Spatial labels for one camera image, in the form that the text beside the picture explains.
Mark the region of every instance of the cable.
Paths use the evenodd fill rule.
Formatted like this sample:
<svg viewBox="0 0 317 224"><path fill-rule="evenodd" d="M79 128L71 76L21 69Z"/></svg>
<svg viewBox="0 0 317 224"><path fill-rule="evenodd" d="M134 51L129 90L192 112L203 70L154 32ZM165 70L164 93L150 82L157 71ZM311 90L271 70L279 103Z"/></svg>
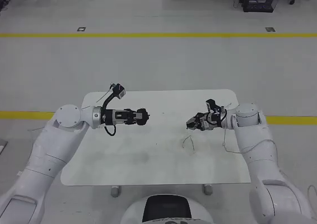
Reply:
<svg viewBox="0 0 317 224"><path fill-rule="evenodd" d="M116 125L114 125L114 133L113 133L113 134L111 134L111 133L108 131L108 129L107 129L106 126L105 126L104 128L105 128L105 131L107 132L107 134L109 134L109 136L114 136L114 135L116 134Z"/></svg>
<svg viewBox="0 0 317 224"><path fill-rule="evenodd" d="M238 0L238 4L237 4L237 6L235 6L235 3L236 3L236 1L233 1L233 8L238 8L238 5L239 5L239 0Z"/></svg>
<svg viewBox="0 0 317 224"><path fill-rule="evenodd" d="M260 145L260 144L263 143L263 142L272 142L272 143L274 144L275 148L276 148L276 155L277 155L276 158L277 158L277 164L278 164L278 148L277 148L276 143L275 143L273 140L271 140L271 139L264 139L264 140L258 142L255 146L247 146L247 147L243 148L242 151L245 150L246 148L250 148L250 147L252 147L252 148L249 149L249 150L246 151L246 152L234 152L234 151L229 151L229 150L226 148L226 130L227 130L227 117L226 117L225 135L224 135L223 143L222 143L222 146L225 148L226 152L231 152L231 153L234 153L234 154L246 154L246 153L252 151L253 149L255 149L258 145Z"/></svg>
<svg viewBox="0 0 317 224"><path fill-rule="evenodd" d="M218 127L218 121L217 121L215 124L211 123L211 122L208 120L208 115L209 115L209 113L207 113L207 115L206 115L206 121L207 121L207 123L210 124L210 125L216 125L216 126ZM226 117L227 117L227 110L225 109L225 115L223 116L223 118L221 119L220 122L222 122Z"/></svg>
<svg viewBox="0 0 317 224"><path fill-rule="evenodd" d="M183 146L183 144L185 143L185 141L186 141L188 138L190 138L190 139L191 139L191 142L192 142L192 147L193 147L193 150L194 150L194 144L193 144L192 136L188 136L187 138L185 138L185 140L183 140L183 143L182 143L182 148L185 148L185 147Z"/></svg>
<svg viewBox="0 0 317 224"><path fill-rule="evenodd" d="M278 165L278 148L277 148L276 143L275 143L273 140L271 140L271 139L264 139L264 140L258 142L255 146L253 146L253 148L251 148L250 150L248 150L248 151L246 151L246 152L234 152L234 151L229 151L229 150L226 148L226 130L227 130L227 118L226 118L226 126L225 126L225 135L224 135L223 143L222 143L222 146L225 148L226 152L231 152L231 153L235 153L235 154L245 154L245 153L248 153L248 152L252 151L256 146L258 146L258 145L261 144L262 142L272 142L272 143L274 144L275 148L276 148L277 165ZM291 178L289 178L289 177L287 176L287 174L285 174L285 173L283 172L283 170L279 169L279 171L280 171L282 174L284 174L288 179L291 179ZM316 187L315 187L314 185L311 184L311 185L309 185L309 187L308 187L308 189L307 189L308 202L309 202L309 205L310 205L311 209L312 209L313 212L314 212L314 215L317 216L316 212L314 211L314 209L313 209L313 207L312 207L312 205L311 205L311 201L310 201L310 197L309 197L309 190L310 190L311 188L314 189L314 192L315 192L315 195L316 195L316 198L317 198L317 189L316 189Z"/></svg>
<svg viewBox="0 0 317 224"><path fill-rule="evenodd" d="M108 92L110 92L110 90L111 90L111 86L110 86L109 90L100 99L97 100L97 102L99 102L102 98L104 98L108 94Z"/></svg>
<svg viewBox="0 0 317 224"><path fill-rule="evenodd" d="M207 123L210 124L210 125L216 125L216 126L218 127L218 122L216 122L215 124L211 123L211 122L208 120L208 115L209 115L209 113L207 113L207 115L206 115L206 121L207 121Z"/></svg>
<svg viewBox="0 0 317 224"><path fill-rule="evenodd" d="M308 190L307 190L307 196L308 196L309 205L310 205L311 209L313 210L315 216L317 216L315 210L313 209L313 206L311 206L311 201L310 201L310 197L309 197L309 190L310 190L310 188L313 188L313 189L314 189L314 192L315 192L315 195L316 195L316 199L317 199L317 189L316 189L316 187L315 187L314 185L311 184L311 185L309 185Z"/></svg>

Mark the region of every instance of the white cable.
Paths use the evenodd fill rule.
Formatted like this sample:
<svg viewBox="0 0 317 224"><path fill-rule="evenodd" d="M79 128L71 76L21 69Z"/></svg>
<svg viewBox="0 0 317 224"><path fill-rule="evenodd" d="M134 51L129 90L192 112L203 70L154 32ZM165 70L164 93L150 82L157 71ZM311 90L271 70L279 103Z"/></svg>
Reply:
<svg viewBox="0 0 317 224"><path fill-rule="evenodd" d="M97 102L99 102L102 98L104 98L106 96L106 94L108 94L108 92L110 92L110 90L111 90L111 87L109 88L109 90L100 99L97 100Z"/></svg>
<svg viewBox="0 0 317 224"><path fill-rule="evenodd" d="M271 140L271 139L264 139L264 140L258 142L255 146L253 146L253 148L251 148L250 150L248 150L248 151L246 151L246 152L234 152L234 151L229 151L229 150L227 150L227 148L226 148L226 130L227 130L227 117L226 117L225 135L224 135L223 143L222 143L222 146L225 148L226 152L231 152L231 153L235 153L235 154L245 154L245 153L248 153L248 152L252 151L256 146L258 146L258 145L261 144L262 142L272 142L272 143L274 144L274 146L276 147L277 164L278 164L278 148L277 148L276 143L275 143L273 140ZM311 205L311 201L310 201L310 197L309 197L309 190L310 190L310 188L313 188L313 189L314 189L316 198L317 198L317 189L316 189L316 187L315 187L314 185L312 185L312 184L309 185L309 187L308 187L308 189L307 189L307 197L308 197L309 205L310 205L311 209L313 210L314 215L317 216L316 212L314 211L314 209L313 209L313 207L312 207L312 205Z"/></svg>
<svg viewBox="0 0 317 224"><path fill-rule="evenodd" d="M260 145L262 142L272 142L272 143L274 144L275 148L276 148L277 163L278 163L278 148L277 148L276 143L275 143L273 140L271 140L271 139L264 139L264 140L258 142L255 146L247 146L247 147L243 148L242 151L245 150L246 148L250 148L250 147L252 147L252 148L249 149L249 150L246 151L246 152L234 152L234 151L229 151L229 150L226 148L226 130L227 130L227 117L226 117L226 126L225 126L225 136L224 136L224 138L223 138L223 143L222 143L222 146L225 148L226 152L231 152L231 153L234 153L234 154L246 154L246 153L252 151L253 149L255 149L255 148L256 148L258 145Z"/></svg>

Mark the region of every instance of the wire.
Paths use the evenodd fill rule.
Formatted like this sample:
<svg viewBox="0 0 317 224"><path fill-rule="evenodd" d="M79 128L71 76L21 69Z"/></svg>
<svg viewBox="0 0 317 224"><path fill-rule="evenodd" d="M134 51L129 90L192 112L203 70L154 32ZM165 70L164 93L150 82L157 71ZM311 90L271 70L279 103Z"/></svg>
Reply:
<svg viewBox="0 0 317 224"><path fill-rule="evenodd" d="M235 4L236 4L236 1L233 1L233 8L238 8L238 5L239 5L239 0L238 0L238 4L237 4L237 6L235 6Z"/></svg>
<svg viewBox="0 0 317 224"><path fill-rule="evenodd" d="M97 102L99 102L102 98L104 98L108 94L108 92L110 92L110 90L111 90L111 86L110 86L109 90L100 99L97 100Z"/></svg>
<svg viewBox="0 0 317 224"><path fill-rule="evenodd" d="M278 165L278 148L277 148L276 143L275 143L273 140L271 140L271 139L264 139L264 140L258 142L255 146L248 146L248 147L243 148L242 151L243 151L244 149L246 149L246 148L252 147L251 149L249 149L249 150L246 151L246 152L234 152L234 151L229 151L229 150L226 148L226 130L227 130L227 118L226 118L226 126L225 126L225 135L224 135L223 143L222 143L222 146L225 148L226 152L231 152L231 153L235 153L235 154L245 154L245 153L248 153L248 152L252 151L256 146L260 145L260 144L263 143L263 142L272 142L272 143L274 144L275 148L276 148L277 165ZM289 178L289 177L287 176L287 174L285 174L285 173L283 172L283 170L279 169L279 171L280 171L282 174L284 174L288 179L291 179L291 178ZM309 185L309 187L308 187L308 189L307 189L308 202L309 202L309 205L310 205L311 209L313 210L313 207L312 207L311 201L310 201L310 197L309 197L309 190L310 190L311 188L314 189L316 198L317 198L317 189L316 189L316 187L315 187L314 185L312 185L312 184Z"/></svg>
<svg viewBox="0 0 317 224"><path fill-rule="evenodd" d="M308 202L309 202L309 205L310 205L311 209L313 210L315 216L317 216L315 210L313 209L313 206L311 206L311 201L310 201L310 197L309 197L309 190L311 188L314 189L314 192L315 192L315 195L316 195L316 199L317 199L317 189L316 189L316 187L314 185L311 184L311 185L309 185L308 190L307 190Z"/></svg>
<svg viewBox="0 0 317 224"><path fill-rule="evenodd" d="M107 134L109 134L109 136L114 136L116 134L116 125L114 125L114 133L112 133L112 134L108 131L108 128L106 126L104 128L105 128L105 131L107 132Z"/></svg>
<svg viewBox="0 0 317 224"><path fill-rule="evenodd" d="M183 143L182 143L182 148L185 148L185 147L183 146L183 144L185 143L185 141L186 141L188 138L190 138L190 139L191 139L191 142L192 142L192 147L193 147L193 150L194 150L194 144L193 144L192 136L188 136L187 138L185 138L185 140L183 140Z"/></svg>
<svg viewBox="0 0 317 224"><path fill-rule="evenodd" d="M245 150L246 148L250 148L250 147L252 147L252 148L249 149L249 150L247 150L246 152L234 152L234 151L229 151L229 150L226 148L226 130L227 130L227 117L226 117L225 135L224 135L224 137L223 137L223 143L222 143L222 146L225 148L226 152L231 152L231 153L234 153L234 154L246 154L246 153L252 151L253 149L255 149L258 145L260 145L260 144L263 143L263 142L272 142L272 143L274 144L275 148L276 148L277 163L278 163L278 148L277 148L276 143L275 143L273 140L271 140L271 139L264 139L264 140L258 142L255 146L247 146L247 147L243 148L242 151Z"/></svg>

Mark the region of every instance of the white floor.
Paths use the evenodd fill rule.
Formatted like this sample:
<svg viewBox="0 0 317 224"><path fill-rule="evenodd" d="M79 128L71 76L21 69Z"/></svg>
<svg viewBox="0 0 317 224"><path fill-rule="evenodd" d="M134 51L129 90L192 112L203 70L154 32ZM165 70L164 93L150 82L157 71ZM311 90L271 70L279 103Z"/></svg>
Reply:
<svg viewBox="0 0 317 224"><path fill-rule="evenodd" d="M281 0L274 13L243 13L231 0L12 0L0 32L317 32L317 0ZM127 90L229 88L268 115L317 116L317 38L0 38L0 110L55 111L80 105L110 82ZM27 129L44 121L0 120L0 194L30 153ZM317 187L317 126L273 126L279 164L303 191ZM178 193L204 204L216 223L255 223L248 185L65 187L56 178L42 223L118 223L135 200Z"/></svg>

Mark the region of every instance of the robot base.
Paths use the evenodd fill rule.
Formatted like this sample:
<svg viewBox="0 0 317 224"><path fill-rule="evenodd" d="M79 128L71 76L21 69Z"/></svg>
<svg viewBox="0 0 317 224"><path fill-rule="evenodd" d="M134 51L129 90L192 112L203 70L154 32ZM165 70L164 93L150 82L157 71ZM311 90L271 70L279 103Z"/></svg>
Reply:
<svg viewBox="0 0 317 224"><path fill-rule="evenodd" d="M156 194L134 202L120 224L139 224L160 218L199 219L213 223L211 215L198 202L175 194Z"/></svg>

